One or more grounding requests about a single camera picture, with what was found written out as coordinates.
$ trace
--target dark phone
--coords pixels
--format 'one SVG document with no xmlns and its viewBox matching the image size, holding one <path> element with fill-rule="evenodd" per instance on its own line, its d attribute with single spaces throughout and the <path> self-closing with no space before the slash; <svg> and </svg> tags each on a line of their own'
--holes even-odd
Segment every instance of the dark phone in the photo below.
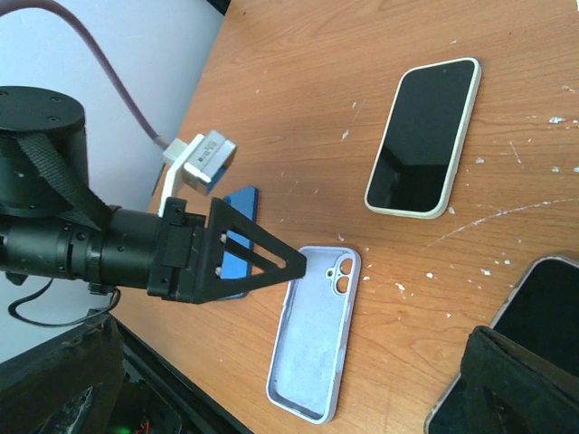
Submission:
<svg viewBox="0 0 579 434">
<path fill-rule="evenodd" d="M 541 259 L 517 287 L 492 328 L 579 377 L 579 262 L 563 257 Z M 469 432 L 464 389 L 459 377 L 427 421 L 428 434 Z"/>
<path fill-rule="evenodd" d="M 370 209 L 440 215 L 479 76 L 474 59 L 427 65 L 403 76 L 366 191 Z"/>
</svg>

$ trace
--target wooden table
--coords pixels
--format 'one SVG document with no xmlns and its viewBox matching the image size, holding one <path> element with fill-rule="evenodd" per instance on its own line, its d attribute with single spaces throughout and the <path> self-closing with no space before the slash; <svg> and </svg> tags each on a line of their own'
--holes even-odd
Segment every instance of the wooden table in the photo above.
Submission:
<svg viewBox="0 0 579 434">
<path fill-rule="evenodd" d="M 202 306 L 126 289 L 117 317 L 255 432 L 421 432 L 470 330 L 533 259 L 577 252 L 578 46 L 574 0 L 233 0 L 179 136 L 215 128 L 239 144 L 214 193 L 258 187 L 268 231 L 362 255 L 336 417 L 314 426 L 266 397 L 286 285 Z M 398 80 L 462 56 L 483 73 L 453 212 L 369 212 Z"/>
</svg>

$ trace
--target black cable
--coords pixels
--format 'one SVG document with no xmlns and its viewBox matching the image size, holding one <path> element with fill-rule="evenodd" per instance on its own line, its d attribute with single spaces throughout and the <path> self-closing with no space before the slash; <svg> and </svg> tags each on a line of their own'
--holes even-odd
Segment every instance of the black cable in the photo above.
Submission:
<svg viewBox="0 0 579 434">
<path fill-rule="evenodd" d="M 26 323 L 26 324 L 32 324 L 33 326 L 48 327 L 48 328 L 70 327 L 70 326 L 77 326 L 78 324 L 82 324 L 85 321 L 87 321 L 91 318 L 94 318 L 95 316 L 99 316 L 99 315 L 106 314 L 106 313 L 110 312 L 112 309 L 114 309 L 117 306 L 117 304 L 120 301 L 120 290 L 118 288 L 114 288 L 113 292 L 112 292 L 112 297 L 110 298 L 110 302 L 108 305 L 106 305 L 102 309 L 99 309 L 99 311 L 94 313 L 94 314 L 86 315 L 83 318 L 79 318 L 79 319 L 76 319 L 74 321 L 70 321 L 70 323 L 64 323 L 64 324 L 48 324 L 48 323 L 41 323 L 39 321 L 33 321 L 32 319 L 28 319 L 28 318 L 21 316 L 16 311 L 16 308 L 19 307 L 20 305 L 23 305 L 24 303 L 28 303 L 29 301 L 35 300 L 36 298 L 38 298 L 39 296 L 44 294 L 48 290 L 48 288 L 51 287 L 53 281 L 54 281 L 54 279 L 51 278 L 48 281 L 48 283 L 46 285 L 44 285 L 39 291 L 31 294 L 30 296 L 19 298 L 16 301 L 14 301 L 13 303 L 11 303 L 10 306 L 8 306 L 8 314 L 10 314 L 10 316 L 12 318 L 15 318 L 19 321 Z"/>
<path fill-rule="evenodd" d="M 81 39 L 89 47 L 97 62 L 109 77 L 110 82 L 115 90 L 119 93 L 122 100 L 127 104 L 128 109 L 133 114 L 138 124 L 145 130 L 147 135 L 162 149 L 167 149 L 170 145 L 166 139 L 160 136 L 138 108 L 135 101 L 131 98 L 127 88 L 120 80 L 112 65 L 107 59 L 107 56 L 99 47 L 99 44 L 92 37 L 88 29 L 81 21 L 74 16 L 74 14 L 62 5 L 59 5 L 53 0 L 0 0 L 0 17 L 10 14 L 11 12 L 19 11 L 21 9 L 43 9 L 51 12 L 64 20 L 74 31 L 81 37 Z"/>
</svg>

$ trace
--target smartphone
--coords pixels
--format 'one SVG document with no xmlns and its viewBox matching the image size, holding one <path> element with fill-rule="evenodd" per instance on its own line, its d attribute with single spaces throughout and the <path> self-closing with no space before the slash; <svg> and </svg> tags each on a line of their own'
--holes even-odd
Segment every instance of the smartphone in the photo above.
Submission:
<svg viewBox="0 0 579 434">
<path fill-rule="evenodd" d="M 480 75 L 473 58 L 403 75 L 365 190 L 368 209 L 419 219 L 446 210 Z"/>
<path fill-rule="evenodd" d="M 252 222 L 257 221 L 257 200 L 258 190 L 255 187 L 245 187 L 238 192 L 231 193 L 223 198 L 223 200 L 230 204 L 233 208 L 250 219 Z M 239 242 L 246 249 L 253 249 L 253 243 L 239 233 L 232 231 L 227 232 L 227 236 L 232 240 Z M 231 253 L 225 252 L 223 255 L 223 264 L 221 270 L 221 278 L 246 278 L 252 273 L 252 265 Z M 223 300 L 230 300 L 232 298 L 241 298 L 247 295 L 246 292 L 236 294 Z"/>
<path fill-rule="evenodd" d="M 490 324 L 539 357 L 579 377 L 579 261 L 563 256 L 538 259 Z M 426 434 L 469 432 L 460 374 L 424 422 Z"/>
</svg>

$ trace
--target blue smartphone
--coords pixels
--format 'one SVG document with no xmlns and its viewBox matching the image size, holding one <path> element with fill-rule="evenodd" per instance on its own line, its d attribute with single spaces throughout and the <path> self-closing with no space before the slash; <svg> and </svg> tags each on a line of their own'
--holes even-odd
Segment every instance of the blue smartphone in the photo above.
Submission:
<svg viewBox="0 0 579 434">
<path fill-rule="evenodd" d="M 257 199 L 258 190 L 255 187 L 245 187 L 242 190 L 231 193 L 223 198 L 233 208 L 250 219 L 252 222 L 257 221 Z M 239 242 L 246 249 L 253 249 L 253 243 L 242 235 L 228 231 L 227 236 L 232 240 Z M 223 255 L 223 264 L 221 278 L 246 278 L 252 273 L 252 265 L 243 259 L 239 259 L 231 253 L 225 252 Z M 247 295 L 246 292 L 235 296 L 223 298 L 230 300 L 232 298 L 241 298 Z"/>
</svg>

